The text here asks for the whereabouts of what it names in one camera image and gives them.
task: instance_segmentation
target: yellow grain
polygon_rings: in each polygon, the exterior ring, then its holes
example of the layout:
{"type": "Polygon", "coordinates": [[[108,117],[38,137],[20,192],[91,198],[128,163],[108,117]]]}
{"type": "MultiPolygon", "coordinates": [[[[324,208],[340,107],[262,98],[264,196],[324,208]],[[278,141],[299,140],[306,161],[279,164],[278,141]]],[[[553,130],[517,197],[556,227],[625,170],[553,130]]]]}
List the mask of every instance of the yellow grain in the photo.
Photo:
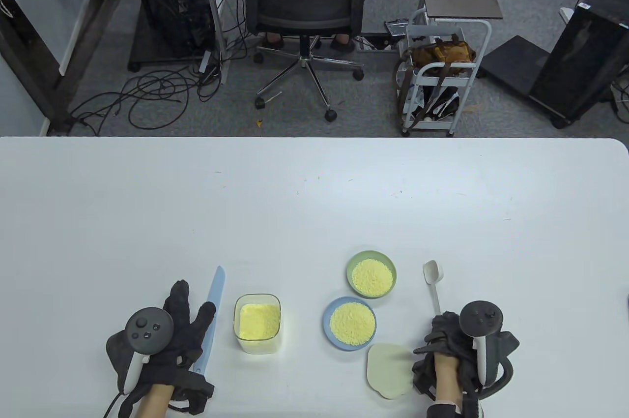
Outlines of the yellow grain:
{"type": "Polygon", "coordinates": [[[240,339],[262,340],[279,331],[279,307],[248,303],[240,309],[240,339]]]}
{"type": "Polygon", "coordinates": [[[367,297],[379,297],[393,286],[393,274],[384,263],[375,259],[360,261],[352,270],[352,282],[367,297]]]}
{"type": "Polygon", "coordinates": [[[375,316],[369,308],[352,301],[339,306],[330,318],[332,334],[344,344],[360,346],[368,342],[375,331],[375,316]]]}

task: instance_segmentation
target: black glove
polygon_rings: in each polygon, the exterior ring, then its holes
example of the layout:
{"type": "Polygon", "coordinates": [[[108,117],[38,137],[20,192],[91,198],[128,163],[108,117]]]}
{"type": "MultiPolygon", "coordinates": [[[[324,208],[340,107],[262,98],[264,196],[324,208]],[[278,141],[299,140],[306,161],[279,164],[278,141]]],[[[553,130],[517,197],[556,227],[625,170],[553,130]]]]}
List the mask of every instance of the black glove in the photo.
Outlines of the black glove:
{"type": "Polygon", "coordinates": [[[413,384],[417,391],[434,400],[434,394],[430,391],[431,387],[436,388],[434,353],[440,353],[458,358],[458,383],[463,391],[476,399],[477,392],[483,388],[478,377],[476,351],[472,348],[473,339],[461,331],[458,314],[445,312],[434,317],[432,331],[424,341],[426,346],[413,351],[416,354],[425,354],[421,361],[413,365],[413,384]]]}
{"type": "Polygon", "coordinates": [[[191,415],[205,410],[207,399],[214,393],[214,386],[205,377],[188,370],[203,353],[201,344],[216,314],[216,306],[207,301],[200,307],[195,321],[190,322],[188,303],[189,286],[179,280],[172,286],[171,295],[164,302],[164,310],[172,317],[174,331],[166,348],[152,355],[144,364],[138,384],[120,405],[119,418],[129,418],[133,405],[145,396],[153,384],[174,385],[173,400],[188,400],[189,406],[169,408],[191,415]]]}

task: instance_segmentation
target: person's feet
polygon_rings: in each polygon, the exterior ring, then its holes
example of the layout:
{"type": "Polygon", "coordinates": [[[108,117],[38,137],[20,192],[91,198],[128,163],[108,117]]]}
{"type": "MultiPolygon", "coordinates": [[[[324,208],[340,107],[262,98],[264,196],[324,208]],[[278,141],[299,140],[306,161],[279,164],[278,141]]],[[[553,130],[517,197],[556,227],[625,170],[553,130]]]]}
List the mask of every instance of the person's feet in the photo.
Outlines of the person's feet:
{"type": "MultiPolygon", "coordinates": [[[[284,47],[284,39],[281,34],[266,33],[262,41],[262,45],[271,49],[282,49],[284,47]]],[[[356,48],[349,34],[337,34],[334,36],[332,43],[330,43],[330,47],[342,54],[349,54],[356,48]]]]}
{"type": "Polygon", "coordinates": [[[350,54],[350,52],[353,52],[353,50],[356,49],[353,39],[350,38],[349,34],[337,34],[334,36],[332,43],[330,43],[330,47],[342,54],[350,54]]]}
{"type": "Polygon", "coordinates": [[[262,45],[271,49],[281,49],[284,47],[284,39],[281,34],[266,33],[262,40],[262,45]]]}

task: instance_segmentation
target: brown bag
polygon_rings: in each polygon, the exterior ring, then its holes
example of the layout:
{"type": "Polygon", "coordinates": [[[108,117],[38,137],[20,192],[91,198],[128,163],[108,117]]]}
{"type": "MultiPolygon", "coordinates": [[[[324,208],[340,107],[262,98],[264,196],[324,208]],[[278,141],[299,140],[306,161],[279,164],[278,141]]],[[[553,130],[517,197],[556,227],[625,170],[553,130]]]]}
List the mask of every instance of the brown bag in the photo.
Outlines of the brown bag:
{"type": "Polygon", "coordinates": [[[476,59],[476,51],[470,48],[469,44],[465,41],[459,40],[456,34],[452,34],[451,41],[443,41],[437,38],[434,43],[407,49],[406,52],[402,54],[402,57],[398,63],[396,63],[395,69],[393,70],[393,83],[396,90],[399,90],[396,95],[398,98],[398,115],[402,117],[404,111],[404,104],[406,103],[413,79],[413,68],[422,69],[425,65],[433,62],[445,63],[443,67],[434,67],[425,72],[426,76],[438,77],[439,80],[431,94],[430,100],[424,104],[423,110],[421,110],[415,118],[415,120],[421,121],[438,99],[444,79],[447,77],[456,77],[465,71],[465,69],[461,67],[452,67],[452,63],[472,63],[474,59],[476,59]],[[398,86],[398,69],[400,65],[408,61],[409,57],[413,58],[413,67],[409,67],[406,70],[402,85],[398,86]]]}

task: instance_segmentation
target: white spoon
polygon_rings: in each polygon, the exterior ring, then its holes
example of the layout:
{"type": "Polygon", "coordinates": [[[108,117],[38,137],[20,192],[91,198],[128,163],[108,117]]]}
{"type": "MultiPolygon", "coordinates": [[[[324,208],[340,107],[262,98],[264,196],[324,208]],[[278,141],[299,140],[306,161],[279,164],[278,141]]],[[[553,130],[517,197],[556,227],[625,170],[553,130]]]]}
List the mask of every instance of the white spoon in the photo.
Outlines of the white spoon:
{"type": "Polygon", "coordinates": [[[436,292],[436,284],[443,278],[443,269],[437,261],[428,261],[424,264],[424,279],[430,285],[430,292],[433,300],[434,314],[441,315],[441,306],[439,305],[439,295],[436,292]]]}

